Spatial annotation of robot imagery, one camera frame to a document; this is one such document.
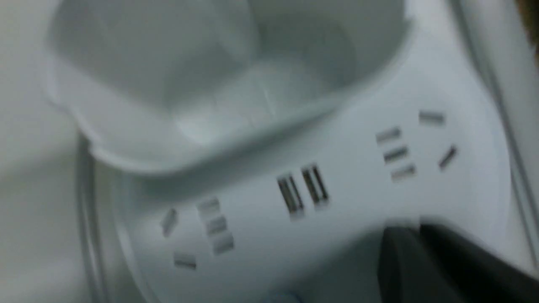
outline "socket hole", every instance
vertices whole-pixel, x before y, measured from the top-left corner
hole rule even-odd
[[[197,269],[196,258],[192,254],[175,252],[174,253],[174,267],[196,270]]]
[[[402,135],[400,128],[393,127],[391,129],[380,132],[376,135],[376,142],[378,145],[387,143],[389,141],[397,140]]]
[[[168,238],[174,231],[174,227],[178,224],[178,212],[175,209],[170,209],[163,221],[161,221],[161,228],[163,230],[163,236]]]
[[[446,152],[444,157],[440,160],[438,163],[438,166],[441,170],[444,170],[457,156],[457,147],[455,145],[452,145],[451,148]]]
[[[399,182],[416,175],[416,166],[411,164],[402,169],[395,170],[391,173],[393,182]]]
[[[436,126],[444,125],[445,116],[443,113],[420,111],[419,123]]]

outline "white plastic surface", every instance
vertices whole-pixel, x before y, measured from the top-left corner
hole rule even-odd
[[[166,173],[305,123],[367,86],[407,29],[405,1],[227,1],[63,2],[44,83],[94,156]]]
[[[259,302],[279,290],[313,303],[380,302],[379,240],[395,219],[442,218],[496,246],[510,201],[499,118],[462,58],[417,25],[412,33],[380,86],[329,116],[191,174],[119,178],[120,241],[150,303]],[[442,119],[420,120],[420,112]],[[399,137],[377,140],[394,127]],[[403,146],[404,158],[384,163]],[[324,206],[315,207],[303,180],[313,163],[329,195]],[[392,179],[411,164],[412,175]],[[290,216],[277,184],[288,174],[305,206],[301,216]],[[213,211],[201,214],[207,203]],[[165,237],[172,209],[177,225]],[[226,231],[207,235],[208,221],[222,216]],[[215,254],[229,236],[233,249]],[[175,266],[178,254],[196,268]]]

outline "white surface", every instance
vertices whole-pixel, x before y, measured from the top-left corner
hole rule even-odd
[[[407,2],[253,0],[260,54],[239,64],[215,35],[234,36],[231,18],[208,22],[212,5],[133,1],[113,5],[114,18],[70,0],[52,18],[44,83],[98,159],[136,173],[188,169],[348,101],[398,49]]]
[[[191,174],[125,174],[114,201],[120,238],[148,300],[256,302],[271,290],[297,291],[327,260],[354,249],[369,257],[350,264],[363,269],[358,276],[334,277],[347,297],[330,302],[378,302],[378,248],[362,242],[395,219],[440,218],[496,249],[510,178],[490,95],[464,60],[415,24],[392,62],[372,89],[297,133]],[[420,111],[439,113],[445,122],[419,122]],[[377,142],[378,134],[395,126],[399,138]],[[402,146],[407,157],[384,163],[385,153]],[[451,146],[456,155],[441,169],[438,163]],[[325,206],[314,205],[302,177],[313,163],[329,195]],[[411,164],[413,176],[392,180]],[[302,216],[291,218],[280,193],[277,178],[288,174],[305,206]],[[197,208],[214,199],[219,210],[201,215]],[[171,209],[178,223],[166,236],[162,225]],[[205,226],[219,218],[226,218],[226,230],[207,235]],[[230,235],[233,250],[213,253]],[[175,267],[175,254],[195,259],[196,270]],[[329,301],[321,296],[309,302]]]
[[[77,225],[74,219],[73,121],[45,102],[33,50],[56,0],[0,1],[0,301],[86,303]],[[464,45],[444,1],[417,3],[420,22],[464,57]],[[107,178],[101,169],[98,200],[111,231]],[[115,298],[134,302],[136,290],[119,254],[115,234],[105,233],[107,269]],[[531,271],[531,257],[516,204],[512,204],[501,253]]]

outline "white plastic container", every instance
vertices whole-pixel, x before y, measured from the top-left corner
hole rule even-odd
[[[98,159],[136,173],[178,171],[376,85],[406,39],[406,5],[66,0],[46,41],[45,89]]]

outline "white power strip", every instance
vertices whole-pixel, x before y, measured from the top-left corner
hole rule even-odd
[[[492,246],[510,180],[489,94],[415,27],[341,110],[182,175],[122,174],[114,190],[122,248],[150,303],[258,302],[279,290],[378,302],[388,220],[442,218]]]

